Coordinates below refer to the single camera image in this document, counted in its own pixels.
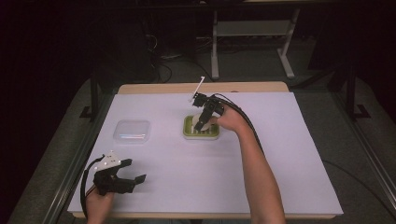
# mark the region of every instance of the white tabletop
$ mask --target white tabletop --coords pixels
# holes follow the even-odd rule
[[[343,214],[293,93],[223,93],[247,113],[261,139],[280,188],[287,217],[329,218]],[[147,174],[132,194],[116,195],[113,217],[249,217],[236,135],[220,129],[218,140],[186,140],[183,120],[202,112],[189,93],[118,94],[89,162],[110,150],[132,159],[120,178]],[[113,139],[123,119],[150,122],[149,140],[120,145]],[[93,171],[87,181],[92,184]],[[79,190],[68,211],[82,217]]]

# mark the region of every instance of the plastic lid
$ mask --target plastic lid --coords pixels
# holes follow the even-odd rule
[[[149,140],[150,124],[144,119],[123,119],[117,124],[113,138],[120,144],[143,144]]]

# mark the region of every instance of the white desk leg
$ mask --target white desk leg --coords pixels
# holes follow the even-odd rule
[[[215,11],[213,19],[213,48],[211,55],[212,78],[219,79],[219,62],[218,62],[218,12]]]
[[[283,45],[282,49],[277,50],[280,61],[282,62],[283,68],[285,69],[286,76],[288,78],[294,78],[294,73],[293,73],[293,70],[291,70],[291,66],[290,66],[289,60],[286,56],[286,53],[288,52],[289,44],[290,44],[291,38],[293,36],[294,28],[296,26],[296,22],[297,22],[299,13],[300,13],[300,9],[296,8],[293,12],[293,16],[291,18],[291,21],[290,21],[290,24],[288,27],[288,32],[286,33],[286,42]]]

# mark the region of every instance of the human hand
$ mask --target human hand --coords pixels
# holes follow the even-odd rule
[[[224,106],[223,114],[217,118],[212,117],[210,123],[217,123],[219,126],[234,131],[236,133],[241,133],[246,128],[249,128],[247,122],[242,118],[242,116],[236,112],[234,109],[230,108],[228,105]]]
[[[114,192],[105,196],[99,194],[99,189],[93,185],[86,194],[88,224],[104,223],[110,213],[114,200]]]

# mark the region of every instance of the white metal stand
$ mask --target white metal stand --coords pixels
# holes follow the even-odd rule
[[[300,9],[296,8],[291,20],[284,21],[218,21],[218,12],[214,12],[213,20],[213,47],[212,47],[212,78],[219,79],[218,61],[218,36],[237,36],[237,35],[284,35],[286,42],[278,55],[285,69],[288,78],[294,78],[289,60],[286,56],[289,44],[293,36]]]

